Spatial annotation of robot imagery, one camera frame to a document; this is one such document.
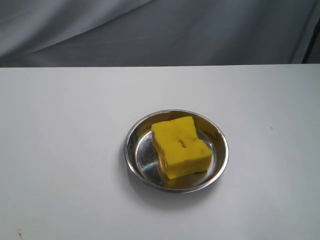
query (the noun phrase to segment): gray fabric backdrop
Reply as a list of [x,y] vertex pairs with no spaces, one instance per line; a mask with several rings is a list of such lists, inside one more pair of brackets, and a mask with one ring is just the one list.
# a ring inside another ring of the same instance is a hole
[[319,16],[317,0],[5,2],[1,67],[286,64]]

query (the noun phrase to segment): yellow sponge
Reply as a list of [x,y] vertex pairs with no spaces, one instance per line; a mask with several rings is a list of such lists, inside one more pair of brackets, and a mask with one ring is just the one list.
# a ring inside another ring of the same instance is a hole
[[152,124],[152,141],[169,179],[208,170],[212,151],[198,139],[192,116]]

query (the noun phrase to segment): white table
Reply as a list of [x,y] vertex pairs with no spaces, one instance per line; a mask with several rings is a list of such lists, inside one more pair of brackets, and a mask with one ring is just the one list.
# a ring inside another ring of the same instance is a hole
[[[145,115],[197,112],[230,158],[212,187],[125,165]],[[0,239],[320,239],[320,65],[0,69]]]

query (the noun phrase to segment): stainless steel dish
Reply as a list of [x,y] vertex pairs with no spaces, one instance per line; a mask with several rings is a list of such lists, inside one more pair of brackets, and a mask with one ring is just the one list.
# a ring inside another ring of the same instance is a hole
[[[168,179],[153,147],[151,125],[186,116],[193,117],[198,138],[212,150],[211,165],[206,172]],[[220,177],[228,163],[229,148],[221,130],[205,117],[185,110],[163,110],[142,118],[131,128],[124,142],[124,156],[133,174],[148,186],[169,193],[190,193],[209,186]]]

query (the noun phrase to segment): bowl rim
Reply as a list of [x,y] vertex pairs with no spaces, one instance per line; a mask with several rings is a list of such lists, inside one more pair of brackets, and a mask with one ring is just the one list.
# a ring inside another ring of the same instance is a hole
[[[218,173],[213,177],[211,178],[210,180],[200,184],[200,185],[197,185],[197,186],[193,186],[193,187],[190,187],[190,188],[184,188],[184,189],[173,189],[173,188],[166,188],[166,187],[163,187],[163,186],[158,186],[152,182],[150,182],[149,180],[145,179],[144,177],[142,177],[138,171],[134,168],[134,166],[132,165],[132,163],[130,162],[130,157],[129,157],[129,153],[128,153],[128,144],[129,144],[129,139],[132,135],[132,133],[134,132],[134,130],[143,122],[145,121],[146,119],[150,118],[150,117],[153,117],[155,115],[158,115],[158,114],[163,114],[163,113],[169,113],[169,112],[183,112],[183,113],[187,113],[187,114],[192,114],[192,115],[196,115],[202,119],[204,119],[205,121],[209,122],[211,125],[213,125],[218,133],[220,134],[220,136],[222,137],[223,139],[223,142],[224,142],[224,149],[225,149],[225,157],[224,157],[224,161],[223,161],[223,164],[220,168],[220,170],[218,171]],[[125,162],[127,164],[127,166],[129,167],[129,169],[131,170],[131,172],[138,178],[140,179],[144,184],[148,185],[149,187],[152,187],[154,189],[158,189],[160,191],[163,191],[163,192],[167,192],[167,193],[180,193],[180,194],[183,194],[183,193],[192,193],[192,192],[195,192],[195,191],[198,191],[198,190],[201,190],[201,189],[204,189],[205,187],[209,186],[210,184],[214,183],[221,175],[222,173],[225,171],[227,165],[228,165],[228,161],[229,161],[229,146],[228,146],[228,142],[227,142],[227,139],[225,137],[225,135],[223,134],[223,132],[220,130],[220,128],[218,128],[218,126],[216,124],[214,124],[211,120],[209,120],[208,118],[198,114],[198,113],[195,113],[195,112],[192,112],[192,111],[188,111],[188,110],[181,110],[181,109],[166,109],[166,110],[160,110],[160,111],[156,111],[156,112],[153,112],[153,113],[150,113],[148,115],[146,115],[145,117],[141,118],[139,121],[137,121],[132,127],[131,129],[129,130],[128,134],[126,135],[125,137],[125,141],[124,141],[124,145],[123,145],[123,153],[124,153],[124,158],[125,158]]]

